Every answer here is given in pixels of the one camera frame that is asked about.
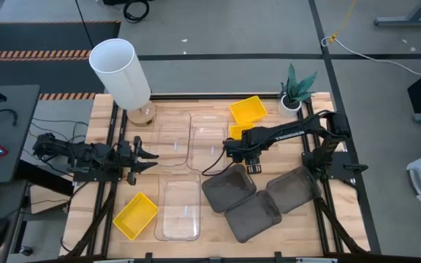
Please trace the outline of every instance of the black floor mat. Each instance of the black floor mat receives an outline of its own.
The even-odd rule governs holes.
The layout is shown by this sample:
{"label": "black floor mat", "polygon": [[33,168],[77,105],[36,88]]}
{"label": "black floor mat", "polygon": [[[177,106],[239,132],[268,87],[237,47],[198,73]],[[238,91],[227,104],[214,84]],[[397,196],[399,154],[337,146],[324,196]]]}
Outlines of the black floor mat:
{"label": "black floor mat", "polygon": [[[117,21],[86,25],[94,45],[118,37]],[[103,93],[102,83],[86,60],[88,53],[82,52],[90,49],[82,23],[0,23],[0,85],[37,84],[42,94]],[[34,58],[35,50],[38,54],[43,50],[44,56]]]}

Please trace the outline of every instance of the gray floor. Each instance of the gray floor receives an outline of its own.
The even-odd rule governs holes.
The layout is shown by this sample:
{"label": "gray floor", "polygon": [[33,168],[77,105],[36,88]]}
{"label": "gray floor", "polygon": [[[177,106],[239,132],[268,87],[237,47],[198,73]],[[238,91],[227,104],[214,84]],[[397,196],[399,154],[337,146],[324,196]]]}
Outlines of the gray floor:
{"label": "gray floor", "polygon": [[[123,20],[115,7],[95,0],[79,2],[86,20]],[[418,2],[359,0],[338,38],[361,53],[421,53],[421,28],[373,26],[375,17],[405,15]],[[338,28],[350,3],[316,0],[326,34]],[[80,20],[73,0],[6,0],[0,12],[0,21],[69,20]],[[120,37],[129,40],[140,55],[321,52],[308,2],[297,0],[156,0],[142,23],[121,24]],[[330,52],[346,53],[337,45],[330,46]],[[421,60],[400,62],[421,71]],[[145,61],[143,68],[153,92],[278,91],[289,63],[300,76],[318,71],[314,91],[331,90],[320,60]],[[421,157],[421,124],[412,120],[406,93],[420,77],[371,61],[333,64],[360,161],[370,167],[364,178],[382,252],[421,256],[421,203],[405,171],[410,161]],[[41,102],[36,116],[85,121],[90,109],[91,102]],[[72,133],[72,125],[40,125],[69,137]],[[29,260],[54,258],[58,235],[41,243],[37,227],[62,232],[64,222],[39,222],[24,239],[24,244],[38,251]],[[19,256],[9,260],[21,261]]]}

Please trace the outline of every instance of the yellow plastic container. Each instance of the yellow plastic container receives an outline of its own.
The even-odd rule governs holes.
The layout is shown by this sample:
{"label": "yellow plastic container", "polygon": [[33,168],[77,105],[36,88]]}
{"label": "yellow plastic container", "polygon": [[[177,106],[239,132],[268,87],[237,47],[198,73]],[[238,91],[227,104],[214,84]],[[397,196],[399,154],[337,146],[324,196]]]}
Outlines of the yellow plastic container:
{"label": "yellow plastic container", "polygon": [[139,192],[115,217],[113,223],[129,240],[134,240],[157,214],[157,206]]}
{"label": "yellow plastic container", "polygon": [[258,96],[231,104],[230,111],[238,125],[253,123],[268,114]]}
{"label": "yellow plastic container", "polygon": [[254,127],[254,124],[252,124],[252,123],[231,126],[230,127],[230,136],[234,140],[241,140],[241,135],[242,135],[243,131],[245,131],[247,129],[251,129],[253,127]]}

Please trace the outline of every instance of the wooden table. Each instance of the wooden table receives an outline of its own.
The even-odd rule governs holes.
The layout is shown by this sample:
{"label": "wooden table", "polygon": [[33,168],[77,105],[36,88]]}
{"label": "wooden table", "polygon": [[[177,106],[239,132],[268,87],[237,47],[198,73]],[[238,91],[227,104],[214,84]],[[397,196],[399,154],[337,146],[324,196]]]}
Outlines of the wooden table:
{"label": "wooden table", "polygon": [[[235,125],[229,111],[229,104],[236,100],[165,100],[155,101],[158,111],[185,111],[191,115],[214,114],[226,116],[229,125]],[[281,118],[277,112],[276,100],[263,100],[268,115],[257,123],[258,126],[275,126],[280,123],[295,121]],[[110,95],[96,95],[91,120],[87,133],[87,142],[105,142],[108,124],[113,106]],[[313,96],[314,112],[332,110],[333,104],[328,93]],[[116,121],[115,138],[118,141],[121,111]],[[151,128],[137,127],[128,123],[126,140],[132,141],[134,136],[141,136],[144,147],[148,150],[151,142]],[[311,136],[311,149],[314,148]],[[301,165],[300,154],[303,152],[302,140],[299,137],[277,142],[270,150],[261,155],[263,173],[252,175],[258,190],[263,190],[266,183],[285,172]],[[118,184],[113,216],[139,191],[147,195],[153,202],[158,202],[160,175],[179,175],[190,172],[186,165],[179,167],[153,167],[137,176],[137,185],[130,186],[126,180]],[[207,180],[201,176],[201,182]],[[95,196],[98,183],[89,183],[72,200],[66,229],[64,245],[72,248],[82,237],[91,223],[94,211]],[[330,186],[333,193],[335,210],[339,221],[347,232],[364,249],[368,250],[368,240],[363,225],[355,190],[338,180],[332,180]],[[105,198],[109,186],[105,188]],[[250,239],[247,243],[237,242],[222,214],[214,213],[203,194],[201,194],[200,236],[195,241],[159,241],[154,236],[155,219],[147,225],[143,232],[133,241],[129,241],[115,226],[112,227],[108,258],[144,258],[145,253],[152,252],[154,258],[205,258],[205,257],[273,257],[275,251],[283,256],[321,256],[322,249],[316,225],[313,202],[283,215],[282,222]],[[331,228],[325,218],[328,241],[331,251],[335,250]],[[95,252],[100,252],[104,225],[99,227]]]}

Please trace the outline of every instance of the green plant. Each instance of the green plant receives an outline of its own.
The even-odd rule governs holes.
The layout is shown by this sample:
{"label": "green plant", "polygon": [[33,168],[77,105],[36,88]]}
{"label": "green plant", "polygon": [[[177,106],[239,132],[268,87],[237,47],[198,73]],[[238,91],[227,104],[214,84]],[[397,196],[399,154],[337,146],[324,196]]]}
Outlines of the green plant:
{"label": "green plant", "polygon": [[312,92],[308,91],[313,85],[316,75],[318,72],[313,73],[312,75],[306,77],[300,83],[297,83],[297,78],[295,77],[295,68],[292,64],[289,67],[289,78],[287,79],[287,84],[282,85],[282,91],[280,93],[280,98],[284,95],[287,95],[289,103],[302,102],[309,98]]}

